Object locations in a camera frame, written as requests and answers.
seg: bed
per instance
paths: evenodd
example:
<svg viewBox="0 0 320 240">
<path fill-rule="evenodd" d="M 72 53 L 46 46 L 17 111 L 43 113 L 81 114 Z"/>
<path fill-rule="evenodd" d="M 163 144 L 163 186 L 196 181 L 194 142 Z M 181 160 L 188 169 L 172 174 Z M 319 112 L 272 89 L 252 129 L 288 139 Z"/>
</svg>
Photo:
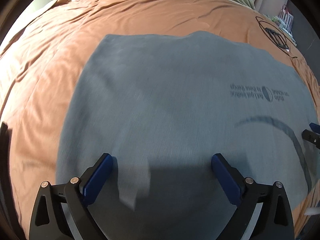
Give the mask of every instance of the bed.
<svg viewBox="0 0 320 240">
<path fill-rule="evenodd" d="M 37 11 L 0 55 L 0 117 L 12 131 L 10 178 L 20 225 L 28 238 L 39 185 L 55 184 L 63 122 L 75 86 L 107 34 L 185 36 L 206 31 L 248 43 L 293 67 L 320 117 L 318 82 L 302 54 L 286 54 L 261 30 L 251 0 L 54 0 Z M 297 236 L 305 209 L 319 202 L 319 181 L 292 212 Z"/>
</svg>

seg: printed logo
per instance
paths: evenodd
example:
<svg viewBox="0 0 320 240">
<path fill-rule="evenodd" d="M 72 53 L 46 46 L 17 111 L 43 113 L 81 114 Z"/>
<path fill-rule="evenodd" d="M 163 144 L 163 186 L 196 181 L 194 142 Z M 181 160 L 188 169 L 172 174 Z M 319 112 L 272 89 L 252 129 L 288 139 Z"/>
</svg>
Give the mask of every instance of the printed logo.
<svg viewBox="0 0 320 240">
<path fill-rule="evenodd" d="M 265 87 L 265 86 L 263 86 L 261 88 L 261 90 L 262 90 L 262 93 L 263 93 L 265 99 L 268 100 L 269 102 L 272 102 L 273 101 L 273 95 L 272 95 L 270 89 Z"/>
</svg>

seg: silver screw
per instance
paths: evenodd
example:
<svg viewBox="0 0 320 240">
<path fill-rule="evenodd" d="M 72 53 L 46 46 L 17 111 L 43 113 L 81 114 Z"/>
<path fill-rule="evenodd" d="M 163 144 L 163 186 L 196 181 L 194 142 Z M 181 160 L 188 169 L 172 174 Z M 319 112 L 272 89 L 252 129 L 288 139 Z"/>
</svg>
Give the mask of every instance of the silver screw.
<svg viewBox="0 0 320 240">
<path fill-rule="evenodd" d="M 245 182 L 248 184 L 253 184 L 253 178 L 247 177 L 245 178 Z"/>
<path fill-rule="evenodd" d="M 276 181 L 276 186 L 277 186 L 277 187 L 283 187 L 282 183 L 279 182 L 279 181 Z"/>
<path fill-rule="evenodd" d="M 41 183 L 41 187 L 46 187 L 49 183 L 47 181 L 44 181 Z"/>
<path fill-rule="evenodd" d="M 77 177 L 73 177 L 73 178 L 70 180 L 70 182 L 71 182 L 72 184 L 76 184 L 78 181 L 79 181 L 79 178 L 77 178 Z"/>
</svg>

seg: gray cloth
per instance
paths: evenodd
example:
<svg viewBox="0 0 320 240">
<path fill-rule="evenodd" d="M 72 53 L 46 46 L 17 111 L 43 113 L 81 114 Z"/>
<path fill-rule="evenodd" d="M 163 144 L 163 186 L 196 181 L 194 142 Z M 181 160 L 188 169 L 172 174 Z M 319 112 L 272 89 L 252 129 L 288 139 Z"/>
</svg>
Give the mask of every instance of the gray cloth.
<svg viewBox="0 0 320 240">
<path fill-rule="evenodd" d="M 115 170 L 89 206 L 110 240 L 212 240 L 235 210 L 212 155 L 258 183 L 281 181 L 294 209 L 319 178 L 318 151 L 301 138 L 311 122 L 307 87 L 264 50 L 207 32 L 107 35 L 73 94 L 56 181 L 110 153 Z"/>
</svg>

